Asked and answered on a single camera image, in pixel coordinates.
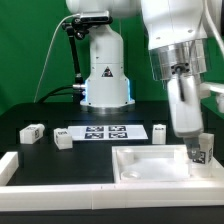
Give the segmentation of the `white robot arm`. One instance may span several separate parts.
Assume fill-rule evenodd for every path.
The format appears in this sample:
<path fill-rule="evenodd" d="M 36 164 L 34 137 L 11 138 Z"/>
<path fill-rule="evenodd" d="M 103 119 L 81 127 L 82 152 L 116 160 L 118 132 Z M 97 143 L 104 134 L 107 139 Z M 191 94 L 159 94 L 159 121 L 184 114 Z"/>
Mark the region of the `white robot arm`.
<path fill-rule="evenodd" d="M 146 99 L 152 75 L 168 94 L 176 137 L 188 157 L 200 157 L 203 132 L 201 81 L 207 71 L 206 40 L 214 37 L 224 54 L 224 0 L 66 0 L 77 39 L 90 41 L 89 75 L 81 108 L 120 111 Z"/>

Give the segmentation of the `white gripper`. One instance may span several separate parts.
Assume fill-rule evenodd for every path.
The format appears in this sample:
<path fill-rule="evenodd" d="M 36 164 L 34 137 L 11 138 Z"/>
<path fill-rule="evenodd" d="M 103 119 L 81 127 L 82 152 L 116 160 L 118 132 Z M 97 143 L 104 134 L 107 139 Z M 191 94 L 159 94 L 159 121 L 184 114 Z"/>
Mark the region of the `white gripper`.
<path fill-rule="evenodd" d="M 167 83 L 167 92 L 174 133 L 185 138 L 188 157 L 200 157 L 199 136 L 203 132 L 200 100 L 216 93 L 218 111 L 224 113 L 224 84 L 203 82 L 197 85 L 194 76 L 174 75 Z"/>

